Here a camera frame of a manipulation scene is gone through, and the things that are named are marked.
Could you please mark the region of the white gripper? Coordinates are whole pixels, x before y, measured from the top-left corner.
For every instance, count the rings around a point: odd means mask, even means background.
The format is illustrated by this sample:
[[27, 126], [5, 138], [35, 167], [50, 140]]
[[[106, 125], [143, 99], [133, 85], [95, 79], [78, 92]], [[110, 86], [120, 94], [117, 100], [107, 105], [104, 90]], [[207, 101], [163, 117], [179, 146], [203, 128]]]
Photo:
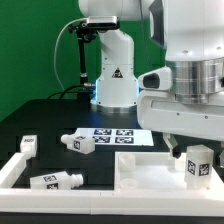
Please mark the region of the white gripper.
[[173, 158], [181, 147], [172, 134], [221, 141], [219, 166], [224, 168], [224, 92], [211, 94], [207, 104], [182, 104], [169, 92], [142, 90], [137, 101], [141, 128], [162, 132]]

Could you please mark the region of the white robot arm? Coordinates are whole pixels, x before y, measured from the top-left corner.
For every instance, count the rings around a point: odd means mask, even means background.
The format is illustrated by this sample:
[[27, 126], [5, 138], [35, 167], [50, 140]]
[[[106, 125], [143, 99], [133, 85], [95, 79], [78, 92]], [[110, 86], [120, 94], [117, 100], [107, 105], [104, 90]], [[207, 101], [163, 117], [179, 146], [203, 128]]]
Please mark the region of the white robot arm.
[[224, 0], [79, 0], [89, 16], [150, 19], [166, 65], [138, 78], [139, 125], [161, 132], [174, 157], [177, 135], [224, 142]]

